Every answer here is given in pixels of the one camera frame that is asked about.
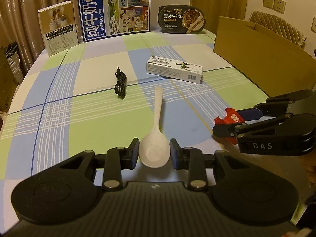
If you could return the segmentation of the person's right hand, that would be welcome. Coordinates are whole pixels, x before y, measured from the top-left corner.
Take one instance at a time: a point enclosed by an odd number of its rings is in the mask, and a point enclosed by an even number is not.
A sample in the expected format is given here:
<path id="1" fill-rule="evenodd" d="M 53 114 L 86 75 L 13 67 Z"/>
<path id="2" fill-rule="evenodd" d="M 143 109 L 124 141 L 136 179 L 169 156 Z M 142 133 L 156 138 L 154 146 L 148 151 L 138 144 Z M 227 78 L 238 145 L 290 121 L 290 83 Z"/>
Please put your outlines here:
<path id="1" fill-rule="evenodd" d="M 308 179 L 308 186 L 311 188 L 316 183 L 316 174 L 315 174 L 315 167 L 316 167 L 316 151 L 315 149 L 312 150 L 310 153 L 299 156 L 299 161 L 303 168 L 306 171 L 306 177 Z"/>

